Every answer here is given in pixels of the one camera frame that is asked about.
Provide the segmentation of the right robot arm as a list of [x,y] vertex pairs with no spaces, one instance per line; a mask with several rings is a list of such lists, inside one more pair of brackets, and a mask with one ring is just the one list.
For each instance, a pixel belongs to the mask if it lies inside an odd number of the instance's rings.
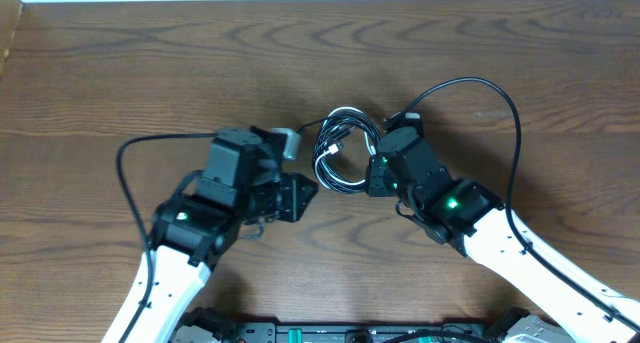
[[374,187],[396,194],[430,239],[504,278],[575,341],[638,339],[638,301],[564,257],[482,185],[452,178],[415,128],[388,133],[370,165]]

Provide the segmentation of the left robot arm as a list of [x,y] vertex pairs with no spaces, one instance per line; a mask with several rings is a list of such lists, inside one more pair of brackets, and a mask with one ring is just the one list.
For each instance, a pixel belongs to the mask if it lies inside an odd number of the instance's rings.
[[121,186],[144,252],[132,287],[107,330],[107,342],[166,342],[244,225],[299,221],[318,185],[286,173],[301,136],[290,128],[221,128],[204,168],[184,176],[146,229],[126,183]]

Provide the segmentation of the cardboard side panel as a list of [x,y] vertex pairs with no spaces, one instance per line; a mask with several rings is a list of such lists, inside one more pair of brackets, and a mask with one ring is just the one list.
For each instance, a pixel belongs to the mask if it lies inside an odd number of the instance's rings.
[[21,0],[0,0],[0,71],[8,59],[15,37],[20,15],[23,10]]

